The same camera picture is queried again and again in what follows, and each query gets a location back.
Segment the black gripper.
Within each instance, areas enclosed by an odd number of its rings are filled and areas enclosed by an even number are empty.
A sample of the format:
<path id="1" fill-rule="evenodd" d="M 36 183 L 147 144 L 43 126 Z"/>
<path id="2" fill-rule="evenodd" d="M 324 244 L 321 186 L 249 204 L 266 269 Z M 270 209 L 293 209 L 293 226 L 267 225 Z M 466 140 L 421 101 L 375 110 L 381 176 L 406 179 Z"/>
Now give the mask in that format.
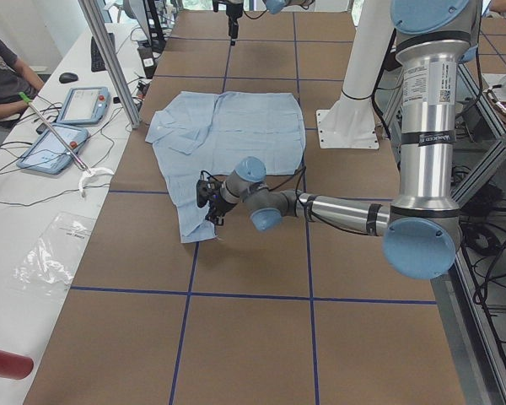
<path id="1" fill-rule="evenodd" d="M 213 176 L 206 178 L 204 175 L 196 183 L 196 204 L 199 208 L 208 205 L 205 220 L 215 226 L 224 225 L 224 216 L 230 212 L 236 202 L 230 202 L 223 197 L 223 182 Z"/>
<path id="2" fill-rule="evenodd" d="M 244 1 L 243 0 L 213 0 L 213 11 L 216 13 L 219 6 L 225 7 L 225 13 L 229 20 L 229 38 L 230 44 L 235 45 L 239 34 L 238 19 L 243 16 Z"/>

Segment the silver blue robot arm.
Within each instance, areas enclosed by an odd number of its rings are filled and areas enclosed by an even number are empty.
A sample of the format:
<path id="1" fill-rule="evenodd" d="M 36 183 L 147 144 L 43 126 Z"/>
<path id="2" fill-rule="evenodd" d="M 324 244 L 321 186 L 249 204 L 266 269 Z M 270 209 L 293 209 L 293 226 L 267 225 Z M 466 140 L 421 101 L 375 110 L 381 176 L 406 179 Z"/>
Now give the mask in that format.
<path id="1" fill-rule="evenodd" d="M 225 14 L 228 17 L 228 35 L 230 39 L 230 45 L 234 46 L 236 44 L 236 40 L 239 35 L 239 19 L 244 15 L 248 19 L 259 19 L 263 14 L 269 12 L 270 14 L 277 14 L 281 12 L 284 8 L 297 6 L 302 9 L 308 9 L 310 5 L 312 5 L 315 0 L 266 0 L 263 1 L 266 9 L 256 17 L 250 16 L 244 10 L 244 2 L 242 0 L 230 0 L 230 1 L 222 1 L 215 0 L 212 1 L 213 12 L 217 13 L 220 5 L 224 5 Z"/>
<path id="2" fill-rule="evenodd" d="M 293 216 L 355 235 L 379 236 L 386 261 L 409 278 L 432 279 L 453 266 L 461 242 L 459 207 L 450 194 L 455 143 L 457 69 L 476 48 L 480 1 L 367 1 L 353 41 L 339 100 L 317 111 L 319 144 L 334 152 L 334 174 L 345 186 L 373 188 L 396 180 L 389 204 L 328 197 L 294 189 L 273 191 L 265 165 L 242 159 L 225 179 L 203 175 L 196 202 L 207 220 L 221 224 L 243 203 L 260 231 Z M 401 110 L 400 169 L 383 171 L 372 160 L 374 90 L 383 61 L 401 64 L 393 100 Z"/>

